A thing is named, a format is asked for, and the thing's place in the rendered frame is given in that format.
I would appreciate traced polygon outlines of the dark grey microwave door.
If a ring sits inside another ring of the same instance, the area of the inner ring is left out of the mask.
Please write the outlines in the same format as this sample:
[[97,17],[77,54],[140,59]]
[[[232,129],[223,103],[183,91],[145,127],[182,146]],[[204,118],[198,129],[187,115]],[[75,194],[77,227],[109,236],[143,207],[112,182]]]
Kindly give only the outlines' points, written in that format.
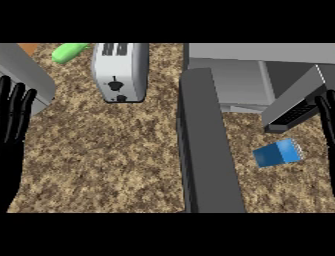
[[210,68],[179,80],[176,113],[184,213],[244,213],[235,164]]

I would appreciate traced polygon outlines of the green vegetable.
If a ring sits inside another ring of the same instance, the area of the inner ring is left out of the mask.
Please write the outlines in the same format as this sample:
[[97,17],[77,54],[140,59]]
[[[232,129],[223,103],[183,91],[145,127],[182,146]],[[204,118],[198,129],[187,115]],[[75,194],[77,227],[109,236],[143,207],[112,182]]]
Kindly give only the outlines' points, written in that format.
[[52,61],[65,64],[87,48],[87,43],[63,43],[52,52]]

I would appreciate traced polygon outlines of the silver toaster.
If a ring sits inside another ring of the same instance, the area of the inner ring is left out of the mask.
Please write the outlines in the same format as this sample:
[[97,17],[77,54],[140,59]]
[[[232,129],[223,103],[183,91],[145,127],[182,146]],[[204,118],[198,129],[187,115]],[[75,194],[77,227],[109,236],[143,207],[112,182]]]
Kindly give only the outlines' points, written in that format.
[[106,103],[145,100],[149,72],[148,43],[97,43],[91,76]]

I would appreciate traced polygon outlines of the grey microwave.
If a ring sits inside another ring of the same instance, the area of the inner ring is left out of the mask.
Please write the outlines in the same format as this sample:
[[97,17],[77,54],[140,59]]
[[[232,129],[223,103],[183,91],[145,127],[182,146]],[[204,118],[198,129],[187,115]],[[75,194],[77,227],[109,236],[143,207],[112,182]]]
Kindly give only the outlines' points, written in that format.
[[258,113],[264,131],[282,133],[335,90],[335,43],[186,43],[183,67],[211,70],[224,112]]

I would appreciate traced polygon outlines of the blue milk carton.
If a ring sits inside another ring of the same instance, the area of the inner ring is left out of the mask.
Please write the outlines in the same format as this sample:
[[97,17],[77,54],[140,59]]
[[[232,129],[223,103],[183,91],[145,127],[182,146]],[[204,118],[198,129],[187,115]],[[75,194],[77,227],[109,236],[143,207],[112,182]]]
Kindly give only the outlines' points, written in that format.
[[279,140],[252,151],[258,167],[297,162],[303,159],[303,150],[292,138]]

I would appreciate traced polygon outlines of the grey appliance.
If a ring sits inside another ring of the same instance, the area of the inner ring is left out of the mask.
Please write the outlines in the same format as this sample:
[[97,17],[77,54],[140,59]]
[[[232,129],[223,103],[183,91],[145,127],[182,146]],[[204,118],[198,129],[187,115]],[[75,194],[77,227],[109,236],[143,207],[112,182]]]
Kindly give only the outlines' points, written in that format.
[[0,77],[7,75],[12,84],[22,82],[26,89],[37,90],[31,114],[50,105],[55,97],[55,81],[16,43],[0,43]]

